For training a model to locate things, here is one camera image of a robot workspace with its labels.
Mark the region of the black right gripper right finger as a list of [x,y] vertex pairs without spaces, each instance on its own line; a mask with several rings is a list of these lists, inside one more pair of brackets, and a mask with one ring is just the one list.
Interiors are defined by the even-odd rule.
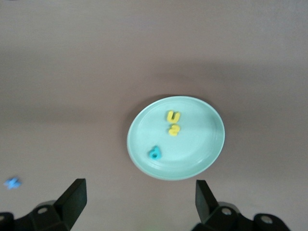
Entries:
[[288,231],[289,227],[277,216],[259,213],[253,219],[241,214],[230,203],[219,203],[205,180],[197,180],[195,206],[200,218],[194,231]]

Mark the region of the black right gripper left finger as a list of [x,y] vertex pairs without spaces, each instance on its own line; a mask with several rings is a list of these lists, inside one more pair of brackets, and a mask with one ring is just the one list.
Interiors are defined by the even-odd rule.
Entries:
[[87,204],[85,179],[76,179],[56,200],[42,203],[27,215],[15,219],[1,212],[2,231],[70,231]]

